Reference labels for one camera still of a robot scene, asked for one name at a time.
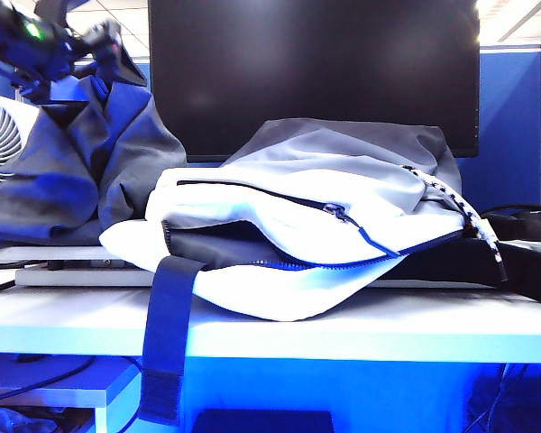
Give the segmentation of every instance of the velcro strap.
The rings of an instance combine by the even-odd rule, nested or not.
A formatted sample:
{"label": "velcro strap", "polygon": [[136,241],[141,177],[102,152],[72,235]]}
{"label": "velcro strap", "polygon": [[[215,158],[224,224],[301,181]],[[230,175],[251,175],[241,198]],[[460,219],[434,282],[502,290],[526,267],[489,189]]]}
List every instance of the velcro strap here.
{"label": "velcro strap", "polygon": [[142,350],[140,419],[179,424],[192,288],[204,266],[172,255],[154,274]]}

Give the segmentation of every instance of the black monitor screen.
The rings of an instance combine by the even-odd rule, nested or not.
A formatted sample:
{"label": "black monitor screen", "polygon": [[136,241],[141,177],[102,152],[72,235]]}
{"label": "black monitor screen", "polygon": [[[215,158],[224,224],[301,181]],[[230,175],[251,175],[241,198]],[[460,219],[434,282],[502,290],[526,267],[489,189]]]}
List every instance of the black monitor screen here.
{"label": "black monitor screen", "polygon": [[151,0],[152,90],[190,161],[267,120],[440,126],[477,152],[476,0]]}

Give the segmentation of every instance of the desk surface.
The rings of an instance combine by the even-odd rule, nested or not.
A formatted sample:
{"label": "desk surface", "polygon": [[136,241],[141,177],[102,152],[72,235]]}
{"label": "desk surface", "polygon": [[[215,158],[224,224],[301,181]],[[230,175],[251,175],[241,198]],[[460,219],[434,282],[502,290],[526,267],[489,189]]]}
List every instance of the desk surface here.
{"label": "desk surface", "polygon": [[[0,292],[0,353],[140,355],[149,291]],[[195,299],[188,356],[541,363],[541,304],[492,290],[365,289],[277,323]]]}

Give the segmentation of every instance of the blue zipper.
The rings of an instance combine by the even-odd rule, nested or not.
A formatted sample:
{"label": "blue zipper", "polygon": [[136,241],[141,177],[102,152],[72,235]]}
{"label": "blue zipper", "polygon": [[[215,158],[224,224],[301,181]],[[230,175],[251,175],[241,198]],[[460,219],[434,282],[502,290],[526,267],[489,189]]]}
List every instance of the blue zipper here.
{"label": "blue zipper", "polygon": [[[452,232],[449,235],[440,236],[440,237],[437,237],[436,239],[426,241],[426,242],[424,242],[422,244],[410,246],[409,248],[405,248],[404,250],[400,250],[400,251],[396,252],[396,251],[393,251],[393,250],[387,248],[386,246],[384,246],[382,244],[379,244],[378,242],[374,241],[373,239],[371,239],[371,237],[367,234],[364,227],[362,227],[354,219],[352,219],[350,216],[348,216],[346,214],[346,209],[341,205],[337,205],[335,203],[321,203],[321,202],[310,200],[310,199],[307,199],[307,198],[294,198],[294,197],[290,197],[290,196],[284,196],[282,194],[272,192],[272,191],[268,191],[266,189],[260,189],[260,188],[257,188],[257,187],[253,187],[251,185],[244,185],[242,183],[237,183],[237,182],[212,181],[212,180],[179,180],[179,182],[177,182],[177,185],[200,184],[200,183],[233,185],[233,186],[238,186],[238,187],[245,187],[245,188],[255,189],[255,190],[263,192],[265,194],[272,195],[273,197],[284,198],[284,199],[286,199],[288,201],[300,204],[302,206],[313,207],[315,209],[323,210],[323,211],[335,216],[337,219],[340,219],[341,221],[344,221],[345,223],[350,223],[353,226],[357,227],[357,229],[359,231],[359,234],[361,234],[361,237],[369,245],[371,245],[374,248],[376,248],[376,249],[382,251],[383,253],[385,253],[385,255],[383,255],[382,257],[376,257],[374,259],[363,260],[363,261],[352,262],[352,263],[340,263],[340,264],[312,263],[312,262],[305,262],[305,261],[302,261],[302,260],[299,260],[299,259],[296,259],[296,258],[293,257],[293,259],[296,260],[296,262],[294,262],[294,263],[291,263],[291,262],[268,262],[268,261],[264,261],[264,260],[255,260],[255,261],[251,261],[251,262],[236,263],[235,264],[235,265],[239,265],[239,266],[240,265],[247,265],[247,264],[248,265],[257,265],[257,266],[264,266],[264,267],[273,268],[273,269],[280,269],[280,270],[283,270],[283,271],[304,271],[306,269],[312,269],[312,268],[323,268],[323,269],[333,269],[333,270],[336,270],[336,269],[352,269],[352,268],[358,268],[358,267],[361,267],[361,266],[366,266],[366,265],[369,265],[369,264],[384,262],[384,261],[389,260],[389,259],[396,259],[398,257],[408,255],[408,254],[412,254],[412,253],[418,253],[420,251],[424,251],[426,249],[433,248],[434,246],[444,244],[445,242],[448,242],[448,241],[450,241],[452,239],[461,237],[461,234],[463,232],[463,230],[458,230],[456,232]],[[165,234],[164,234],[165,235],[165,241],[167,242],[167,246],[170,249],[170,231],[168,230],[168,224],[166,222],[163,222],[163,228],[164,228],[164,232],[165,232]]]}
{"label": "blue zipper", "polygon": [[404,255],[419,253],[421,251],[431,249],[440,244],[444,244],[453,239],[457,239],[461,237],[462,233],[463,233],[463,230],[458,230],[456,232],[452,232],[449,235],[440,236],[440,237],[437,237],[436,239],[432,239],[422,244],[410,246],[409,248],[400,250],[398,252],[398,255],[396,256],[387,254],[387,255],[383,255],[382,257],[376,257],[374,259],[361,260],[359,262],[352,262],[352,263],[326,264],[326,263],[305,262],[302,260],[298,261],[298,263],[289,263],[289,262],[267,262],[264,260],[255,260],[252,262],[237,263],[236,265],[239,265],[239,266],[246,265],[246,264],[259,265],[259,266],[265,266],[268,268],[280,269],[283,271],[304,271],[306,269],[313,269],[313,268],[323,268],[323,269],[332,269],[332,270],[352,269],[352,268],[359,268],[361,266],[367,266],[370,264],[384,262],[390,259],[396,259]]}

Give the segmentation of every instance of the drawstring cord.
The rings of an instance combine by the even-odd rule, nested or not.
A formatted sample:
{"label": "drawstring cord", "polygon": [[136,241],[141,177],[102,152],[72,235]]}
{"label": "drawstring cord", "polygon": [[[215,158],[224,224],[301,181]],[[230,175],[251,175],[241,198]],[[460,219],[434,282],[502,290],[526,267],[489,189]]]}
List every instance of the drawstring cord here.
{"label": "drawstring cord", "polygon": [[449,187],[446,183],[442,182],[435,176],[426,174],[424,171],[408,165],[403,165],[402,167],[405,170],[409,170],[411,173],[421,179],[428,187],[434,188],[443,195],[447,196],[459,208],[465,220],[475,229],[477,237],[485,241],[490,247],[499,268],[501,281],[507,281],[507,272],[505,270],[503,258],[501,257],[498,246],[499,238],[495,234],[495,231],[491,227],[489,221],[487,219],[481,219],[479,213],[469,204],[467,200],[465,200],[457,191]]}

